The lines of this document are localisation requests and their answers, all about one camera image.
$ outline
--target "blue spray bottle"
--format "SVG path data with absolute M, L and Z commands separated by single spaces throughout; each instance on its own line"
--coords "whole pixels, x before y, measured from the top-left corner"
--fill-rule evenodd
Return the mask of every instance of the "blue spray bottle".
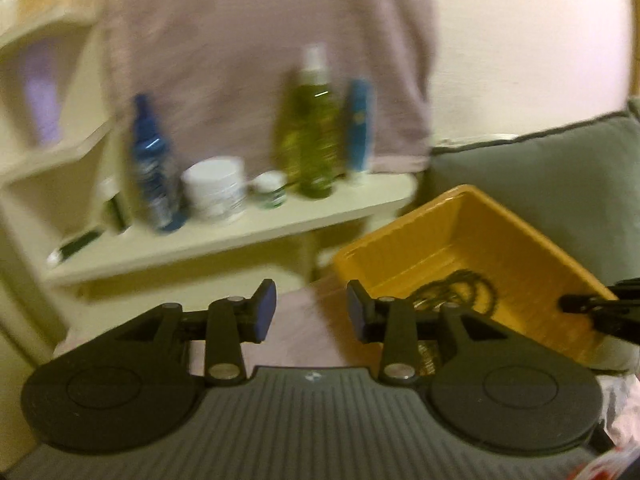
M 160 231 L 175 231 L 183 226 L 186 216 L 180 210 L 180 189 L 171 147 L 160 135 L 148 96 L 136 95 L 135 104 L 133 159 L 148 219 Z

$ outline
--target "yellow-green liquid bottle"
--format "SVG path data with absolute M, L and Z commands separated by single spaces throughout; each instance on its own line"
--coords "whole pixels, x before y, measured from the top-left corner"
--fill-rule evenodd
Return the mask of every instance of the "yellow-green liquid bottle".
M 305 49 L 296 102 L 300 127 L 299 190 L 309 198 L 325 198 L 334 190 L 338 108 L 329 87 L 322 44 Z

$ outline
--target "gray pillow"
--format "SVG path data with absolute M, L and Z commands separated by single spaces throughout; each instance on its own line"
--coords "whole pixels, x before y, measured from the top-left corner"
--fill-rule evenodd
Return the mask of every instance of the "gray pillow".
M 516 140 L 435 148 L 418 197 L 424 203 L 473 184 L 605 285 L 640 277 L 637 114 L 630 102 L 628 110 Z M 636 368 L 637 347 L 612 338 L 607 347 L 597 368 Z

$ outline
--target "shelf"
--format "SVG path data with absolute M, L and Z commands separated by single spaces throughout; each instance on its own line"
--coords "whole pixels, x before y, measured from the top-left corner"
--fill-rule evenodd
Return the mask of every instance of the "shelf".
M 14 156 L 10 161 L 0 159 L 0 185 L 80 160 L 112 127 L 113 121 L 107 121 L 87 137 L 81 139 L 71 137 L 62 139 L 50 147 L 31 148 L 19 156 Z
M 411 201 L 415 189 L 411 174 L 372 174 L 364 186 L 338 182 L 334 193 L 324 200 L 289 194 L 277 209 L 249 204 L 244 216 L 231 224 L 191 219 L 174 233 L 158 234 L 139 222 L 121 235 L 106 232 L 46 271 L 43 278 L 50 285 L 71 285 L 300 234 L 400 209 Z
M 49 36 L 65 34 L 78 27 L 88 27 L 93 25 L 96 19 L 94 10 L 55 7 L 2 33 L 0 35 L 0 56 L 5 59 L 12 50 Z

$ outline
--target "white jar lid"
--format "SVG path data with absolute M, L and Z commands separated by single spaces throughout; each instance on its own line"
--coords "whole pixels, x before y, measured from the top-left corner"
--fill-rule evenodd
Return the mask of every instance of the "white jar lid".
M 287 175 L 282 171 L 267 171 L 254 178 L 254 189 L 258 193 L 272 193 L 287 184 Z
M 182 174 L 191 197 L 217 194 L 244 183 L 244 162 L 238 156 L 215 156 L 191 166 Z

